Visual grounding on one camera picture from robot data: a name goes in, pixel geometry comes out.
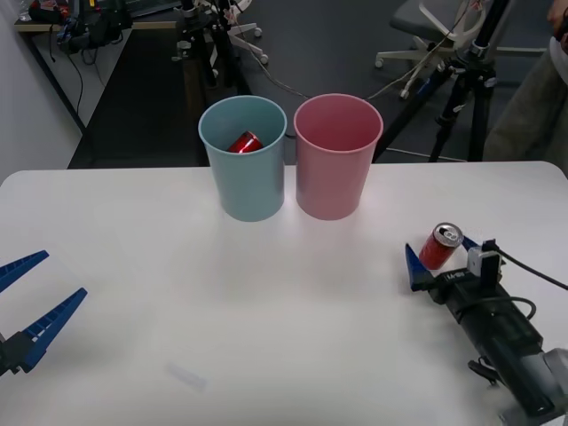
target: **gray pants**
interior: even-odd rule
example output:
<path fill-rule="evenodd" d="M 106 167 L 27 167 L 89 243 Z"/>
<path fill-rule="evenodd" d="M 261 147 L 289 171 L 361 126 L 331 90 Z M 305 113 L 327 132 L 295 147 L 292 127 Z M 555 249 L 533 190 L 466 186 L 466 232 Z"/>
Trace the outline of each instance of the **gray pants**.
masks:
<path fill-rule="evenodd" d="M 484 160 L 544 160 L 568 177 L 568 87 L 546 51 L 485 142 Z"/>

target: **desk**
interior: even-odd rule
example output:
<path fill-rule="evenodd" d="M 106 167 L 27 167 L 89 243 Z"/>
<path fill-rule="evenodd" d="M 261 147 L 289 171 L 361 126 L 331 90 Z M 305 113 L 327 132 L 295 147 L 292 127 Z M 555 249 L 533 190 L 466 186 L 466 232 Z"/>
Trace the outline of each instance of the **desk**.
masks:
<path fill-rule="evenodd" d="M 3 334 L 89 294 L 32 373 L 0 379 L 0 423 L 482 424 L 477 354 L 446 308 L 410 293 L 404 243 L 419 249 L 450 220 L 566 282 L 562 172 L 374 165 L 359 209 L 336 222 L 298 208 L 294 172 L 281 211 L 253 224 L 221 210 L 209 169 L 9 177 L 2 263 L 51 257 L 0 297 Z M 545 350 L 566 344 L 564 291 L 512 264 L 502 283 L 537 304 Z"/>
<path fill-rule="evenodd" d="M 24 43 L 26 44 L 29 51 L 32 53 L 35 61 L 42 69 L 43 73 L 47 77 L 50 82 L 51 87 L 56 91 L 59 99 L 65 106 L 66 110 L 69 112 L 73 121 L 75 122 L 76 126 L 81 131 L 82 136 L 87 137 L 87 129 L 83 122 L 81 121 L 81 117 L 75 111 L 75 106 L 69 101 L 66 93 L 63 91 L 59 82 L 53 75 L 53 72 L 45 63 L 42 54 L 37 49 L 36 44 L 34 43 L 33 37 L 38 33 L 46 33 L 50 30 L 51 24 L 39 23 L 35 21 L 21 21 L 17 20 L 14 23 L 14 28 L 17 32 L 20 33 Z M 160 12 L 154 13 L 152 15 L 144 16 L 141 18 L 136 18 L 134 24 L 132 25 L 133 29 L 169 29 L 176 27 L 176 17 L 174 12 Z M 59 25 L 53 26 L 53 32 L 57 33 L 60 30 Z"/>

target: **soda can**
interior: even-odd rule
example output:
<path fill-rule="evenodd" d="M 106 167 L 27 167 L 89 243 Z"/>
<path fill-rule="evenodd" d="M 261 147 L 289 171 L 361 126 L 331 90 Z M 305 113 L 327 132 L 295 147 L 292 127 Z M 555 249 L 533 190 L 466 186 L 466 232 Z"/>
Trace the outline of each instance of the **soda can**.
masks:
<path fill-rule="evenodd" d="M 454 224 L 444 222 L 436 225 L 418 258 L 431 271 L 440 269 L 462 242 L 462 230 Z"/>
<path fill-rule="evenodd" d="M 263 144 L 260 143 L 260 140 L 251 131 L 245 131 L 227 151 L 235 154 L 246 154 L 259 149 L 263 149 Z"/>

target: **plastic cup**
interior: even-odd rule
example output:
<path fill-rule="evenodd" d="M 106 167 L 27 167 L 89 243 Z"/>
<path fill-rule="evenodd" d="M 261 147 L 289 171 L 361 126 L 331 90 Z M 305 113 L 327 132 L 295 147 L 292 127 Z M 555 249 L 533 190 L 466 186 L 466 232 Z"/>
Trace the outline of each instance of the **plastic cup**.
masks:
<path fill-rule="evenodd" d="M 276 213 L 284 202 L 282 139 L 287 120 L 274 102 L 237 96 L 211 106 L 199 121 L 223 209 L 232 217 L 256 222 Z M 247 154 L 226 150 L 244 131 L 253 132 L 264 148 Z"/>
<path fill-rule="evenodd" d="M 381 115 L 363 99 L 329 94 L 303 103 L 294 127 L 298 204 L 318 219 L 349 216 L 359 205 L 383 134 Z"/>

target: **tripod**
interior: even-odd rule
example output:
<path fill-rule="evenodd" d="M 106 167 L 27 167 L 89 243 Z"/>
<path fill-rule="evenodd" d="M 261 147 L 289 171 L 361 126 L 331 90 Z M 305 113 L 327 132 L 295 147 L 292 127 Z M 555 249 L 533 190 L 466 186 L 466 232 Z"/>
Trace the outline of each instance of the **tripod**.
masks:
<path fill-rule="evenodd" d="M 509 14 L 511 8 L 512 0 L 494 0 L 475 41 L 466 51 L 458 52 L 455 58 L 444 59 L 438 64 L 430 78 L 384 132 L 375 149 L 373 162 L 376 162 L 432 95 L 453 75 L 457 78 L 452 93 L 442 114 L 436 119 L 440 129 L 436 135 L 436 144 L 430 154 L 429 162 L 438 160 L 471 92 L 473 92 L 475 102 L 469 137 L 468 161 L 483 160 L 489 107 L 493 89 L 497 83 L 491 47 L 492 44 L 497 45 L 495 39 L 501 38 L 505 21 L 503 18 Z"/>
<path fill-rule="evenodd" d="M 225 87 L 235 86 L 239 95 L 250 95 L 249 84 L 241 72 L 234 54 L 233 44 L 227 31 L 231 28 L 221 11 L 229 9 L 228 0 L 220 0 L 217 6 L 218 15 L 205 13 L 198 1 L 181 0 L 178 9 L 180 19 L 177 21 L 177 56 L 184 69 L 185 98 L 189 116 L 194 126 L 193 137 L 200 140 L 197 133 L 197 122 L 208 105 L 207 89 L 217 87 L 217 74 L 209 62 L 209 50 L 205 41 L 207 30 L 217 47 L 217 56 L 223 61 Z M 202 142 L 197 144 L 197 160 L 200 166 L 209 166 L 209 158 Z"/>

